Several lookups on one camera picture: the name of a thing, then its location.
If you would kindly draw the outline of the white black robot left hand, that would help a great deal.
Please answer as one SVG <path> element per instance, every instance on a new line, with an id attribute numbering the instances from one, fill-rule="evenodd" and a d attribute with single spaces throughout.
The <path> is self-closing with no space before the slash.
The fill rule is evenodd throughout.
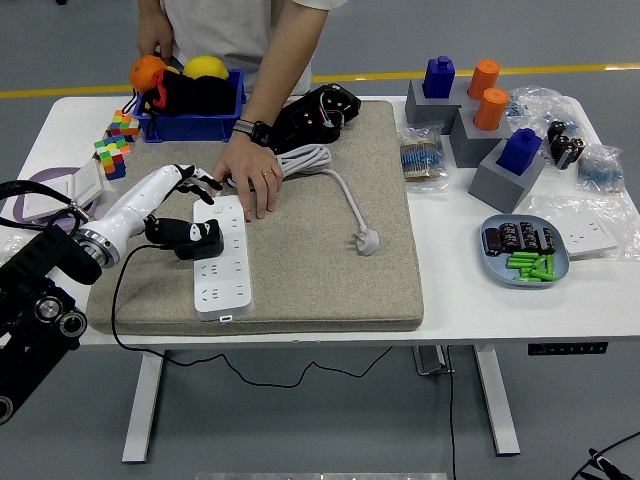
<path id="1" fill-rule="evenodd" d="M 85 229 L 103 237 L 122 256 L 128 240 L 143 232 L 144 220 L 154 213 L 174 191 L 196 193 L 207 204 L 213 204 L 209 191 L 221 191 L 222 185 L 205 170 L 195 165 L 171 164 L 145 176 L 127 191 L 101 219 L 84 225 Z"/>

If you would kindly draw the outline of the person's left hand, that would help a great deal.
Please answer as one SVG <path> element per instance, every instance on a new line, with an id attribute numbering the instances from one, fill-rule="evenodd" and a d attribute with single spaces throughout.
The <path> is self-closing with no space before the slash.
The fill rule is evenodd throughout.
<path id="1" fill-rule="evenodd" d="M 232 134 L 212 176 L 218 182 L 233 178 L 247 222 L 264 219 L 267 213 L 276 210 L 283 171 L 274 153 L 253 143 L 247 134 L 238 131 Z"/>

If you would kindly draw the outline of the person's right hand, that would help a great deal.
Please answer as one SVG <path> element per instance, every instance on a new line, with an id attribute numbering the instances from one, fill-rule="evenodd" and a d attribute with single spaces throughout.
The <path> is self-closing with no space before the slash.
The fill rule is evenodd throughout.
<path id="1" fill-rule="evenodd" d="M 168 63 L 172 58 L 173 45 L 170 23 L 164 17 L 141 18 L 136 45 L 141 57 L 158 56 Z"/>

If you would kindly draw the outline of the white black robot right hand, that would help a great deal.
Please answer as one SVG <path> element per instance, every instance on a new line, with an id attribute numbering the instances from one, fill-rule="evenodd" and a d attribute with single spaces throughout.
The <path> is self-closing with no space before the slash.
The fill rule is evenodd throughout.
<path id="1" fill-rule="evenodd" d="M 594 448 L 589 449 L 590 460 L 588 464 L 593 468 L 603 472 L 608 479 L 624 480 L 630 479 L 630 476 L 622 472 L 618 467 L 606 459 L 601 452 Z"/>

